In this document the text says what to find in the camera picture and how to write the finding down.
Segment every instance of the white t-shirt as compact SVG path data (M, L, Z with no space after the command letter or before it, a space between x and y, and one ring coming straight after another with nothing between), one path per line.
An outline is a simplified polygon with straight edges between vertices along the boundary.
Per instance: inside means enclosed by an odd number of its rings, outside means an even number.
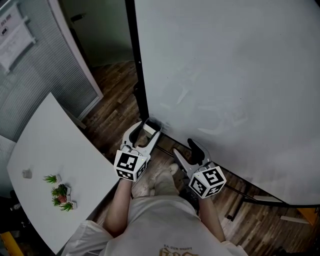
M248 256L241 246L220 243L204 226L193 207L173 195L131 201L128 226L113 238L92 221L71 237L63 256Z

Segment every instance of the curved white table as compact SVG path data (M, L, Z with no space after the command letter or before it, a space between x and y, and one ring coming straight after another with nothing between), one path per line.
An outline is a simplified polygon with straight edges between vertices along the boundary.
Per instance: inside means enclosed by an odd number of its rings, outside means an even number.
M31 169L32 178L22 171ZM50 93L21 134L7 166L23 210L56 254L117 183L113 165L87 140ZM71 187L77 209L54 207L53 185L45 175L60 174Z

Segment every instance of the wooden floor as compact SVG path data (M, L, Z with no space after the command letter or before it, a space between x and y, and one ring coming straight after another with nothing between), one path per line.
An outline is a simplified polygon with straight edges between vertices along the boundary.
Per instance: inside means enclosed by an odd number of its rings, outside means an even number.
M93 76L101 88L104 98L84 120L87 129L84 134L106 157L113 161L117 149L120 148L123 133L139 121L139 110L133 95L133 86L137 82L137 74L133 62L118 63L99 67L93 70ZM187 149L179 146L171 139L163 136L158 145L167 151L179 147L190 154ZM151 162L142 178L133 185L134 197L149 195L148 180L155 170L167 168L173 158L155 148L151 154ZM227 184L243 191L244 182L226 172ZM179 170L174 175L176 187L181 190L184 185L184 173ZM248 194L266 195L260 189L251 186ZM249 256L272 256L274 251L283 247L287 252L305 252L320 234L319 221L313 227L309 224L288 222L280 216L302 218L295 208L279 208L244 203L232 222L226 218L232 215L241 196L228 188L213 196L219 218L226 238L236 245L241 245ZM102 224L110 199L102 202L94 220Z

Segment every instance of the black metal frame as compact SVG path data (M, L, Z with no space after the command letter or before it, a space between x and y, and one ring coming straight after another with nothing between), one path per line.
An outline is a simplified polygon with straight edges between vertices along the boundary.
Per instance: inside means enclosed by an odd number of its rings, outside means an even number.
M137 26L137 16L136 16L136 8L135 8L135 1L134 0L125 0L125 7L126 7L126 13L127 13L127 19L128 19L128 24L129 24L129 30L130 30L130 37L131 37L131 43L132 43L132 49L133 49L133 56L134 56L134 61L135 61L135 66L136 66L136 72L137 72L137 77L138 77L138 83L134 86L134 95L136 97L136 101L138 104L139 112L140 112L140 118L142 121L145 121L149 117L149 110L148 110L148 101L147 101L147 95L146 95L146 87L145 87L145 80L144 80L144 73L143 73L143 67L142 67L142 59L141 59L141 52L140 52L140 44L139 44L139 34L138 34L138 26ZM183 147L188 148L187 146L179 143L178 141L174 140L173 138L167 136L166 134L163 133L164 136L170 138L171 140L175 141L176 143L182 145ZM162 152L168 154L169 156L173 157L173 155L166 151L165 149L159 147L158 145L155 146L157 149L161 150ZM237 213L239 212L241 206L243 203L252 203L252 204L258 204L258 205L265 205L265 206L274 206L274 207L286 207L286 208L319 208L320 204L315 204L315 205L292 205L283 202L279 198L276 198L275 196L272 195L272 197L278 199L281 202L269 202L269 201L260 201L256 200L253 197L247 195L246 193L249 191L250 186L254 186L258 188L261 191L264 191L263 189L255 186L254 184L250 183L249 181L239 177L238 175L232 173L226 168L223 168L221 165L219 165L223 170L231 173L232 175L238 177L242 181L245 182L246 188L245 188L245 193L225 184L224 186L240 195L242 195L242 199L237 206L235 213L233 216L228 216L230 220L234 220Z

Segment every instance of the forearm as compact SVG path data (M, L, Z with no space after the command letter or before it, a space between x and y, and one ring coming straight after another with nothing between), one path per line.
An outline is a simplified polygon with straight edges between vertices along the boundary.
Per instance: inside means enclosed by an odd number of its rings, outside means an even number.
M132 181L121 179L106 214L103 227L114 238L121 235L128 224Z
M211 198L199 198L199 207L202 223L220 242L225 241L225 234L221 227L216 207L214 206Z

